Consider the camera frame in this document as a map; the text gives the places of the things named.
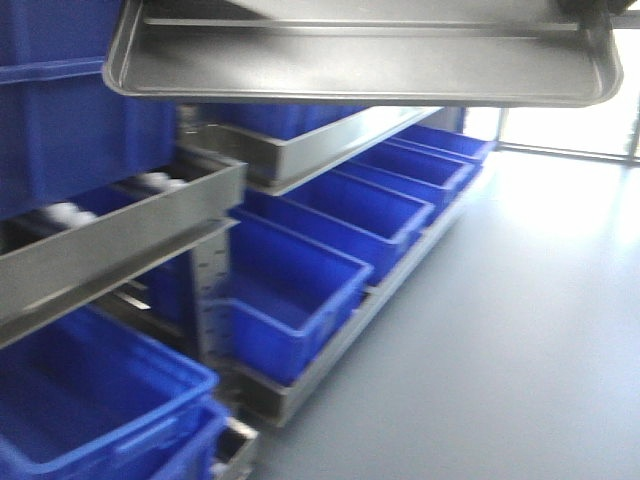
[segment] blue crate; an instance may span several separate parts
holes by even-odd
[[[291,140],[354,113],[352,108],[334,105],[296,104],[210,104],[205,116],[247,130]]]
[[[0,67],[0,220],[173,157],[173,104],[112,92],[101,59],[53,63]]]
[[[390,240],[397,258],[420,238],[433,209],[422,200],[336,170],[314,178],[284,197]]]
[[[451,191],[438,185],[398,175],[381,168],[363,165],[355,161],[341,163],[336,167],[336,170],[432,204],[434,209],[427,218],[426,225],[431,225],[451,200]]]
[[[90,308],[0,350],[3,480],[146,480],[202,426],[216,375]]]
[[[467,137],[460,133],[413,125],[393,136],[390,140],[402,140],[417,144],[437,155],[452,160],[467,160],[482,164],[496,147],[496,142]]]
[[[231,215],[242,220],[245,212],[275,222],[370,264],[374,268],[369,278],[371,285],[377,285],[404,253],[397,248],[398,242],[402,242],[401,236],[391,239],[381,237],[284,198],[247,190],[244,203],[232,210]]]
[[[351,161],[441,187],[450,192],[448,201],[464,188],[473,173],[473,167],[466,162],[389,142],[380,143]]]
[[[249,213],[229,247],[217,295],[233,301],[213,303],[214,321],[230,322],[233,357],[289,385],[359,305],[371,266]]]
[[[217,441],[228,416],[229,412],[219,403],[204,402],[196,433],[149,480],[211,480]]]
[[[104,57],[119,10],[120,0],[0,0],[0,70]]]

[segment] bin handle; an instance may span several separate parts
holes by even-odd
[[[144,452],[166,443],[175,434],[177,425],[178,419],[169,417],[137,437],[118,445],[114,451],[114,462],[117,465],[124,465]]]

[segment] plastic storage bin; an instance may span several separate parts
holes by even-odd
[[[0,219],[171,161],[172,104],[111,92],[100,62],[24,67],[0,67]]]
[[[147,480],[203,428],[216,383],[89,308],[0,350],[0,364],[3,480]]]
[[[390,241],[395,263],[420,237],[431,204],[337,171],[284,195],[296,203],[350,223]]]
[[[398,175],[436,185],[449,191],[447,203],[453,200],[472,175],[473,167],[425,153],[417,148],[383,142],[356,155],[351,161],[381,168]]]
[[[0,70],[8,65],[104,57],[120,3],[0,0]]]
[[[212,459],[228,415],[220,404],[205,402],[196,433],[149,480],[211,480]]]
[[[214,302],[232,355],[289,385],[351,316],[371,266],[245,214],[230,231],[230,272]]]
[[[247,190],[244,203],[232,210],[231,214],[242,220],[245,212],[273,221],[370,264],[374,269],[369,278],[372,285],[378,284],[389,273],[403,253],[397,248],[401,242],[399,238],[376,235],[284,198]]]
[[[101,68],[120,0],[0,0],[0,220],[168,163],[174,107]]]
[[[140,281],[147,287],[151,310],[176,326],[193,318],[194,285],[188,254],[178,255],[146,272]]]
[[[205,115],[254,132],[291,140],[355,113],[354,107],[291,104],[211,104]]]
[[[460,133],[438,130],[435,128],[414,125],[396,136],[389,143],[419,149],[428,154],[459,160],[473,166],[469,183],[482,170],[482,165],[489,153],[496,147],[496,142],[467,137]]]
[[[336,167],[336,170],[375,183],[389,190],[402,193],[403,195],[431,203],[434,209],[431,215],[429,215],[426,225],[431,225],[448,204],[450,196],[449,190],[437,185],[398,175],[388,170],[370,167],[357,162],[341,163]]]

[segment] glass wall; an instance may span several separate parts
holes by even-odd
[[[528,146],[627,155],[640,106],[640,31],[616,30],[615,39],[625,77],[614,98],[587,108],[510,109],[501,140]]]

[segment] shelving rack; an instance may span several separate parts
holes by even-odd
[[[283,388],[221,357],[230,336],[211,324],[200,301],[228,270],[226,231],[235,221],[228,219],[225,212],[242,198],[247,164],[241,161],[241,152],[252,151],[254,156],[265,149],[271,152],[269,161],[281,167],[283,175],[268,185],[255,181],[251,185],[279,195],[438,110],[439,107],[374,107],[289,142],[229,127],[206,125],[198,130],[189,125],[181,136],[175,162],[166,168],[176,178],[187,181],[184,188],[151,196],[89,225],[44,239],[23,228],[21,217],[2,222],[0,276],[7,281],[0,289],[0,346],[93,301],[125,323],[215,368],[222,376],[217,395],[229,400],[232,407],[242,408],[239,413],[250,410],[284,424],[446,231],[463,202],[461,199],[452,205],[388,279],[367,292],[362,307],[303,377],[292,387]],[[223,137],[233,142],[214,151],[210,143],[203,141],[212,132],[214,137],[224,132]],[[191,141],[196,137],[201,143]],[[313,155],[307,156],[303,165],[295,166],[293,162],[304,151],[313,151]],[[293,175],[287,177],[287,172],[292,171]],[[194,277],[194,322],[186,331],[180,331],[159,321],[149,310],[136,307],[134,287],[129,282],[185,252]],[[216,480],[246,478],[255,462],[258,444],[258,432],[231,418],[219,445],[226,466]]]
[[[482,189],[490,172],[484,172],[463,190],[458,198],[428,228],[388,276],[370,287],[360,308],[325,346],[302,376],[290,387],[273,382],[243,365],[236,365],[244,410],[276,426],[284,426],[327,376],[342,355],[364,331],[385,303],[413,270],[429,254],[464,211],[465,205]]]

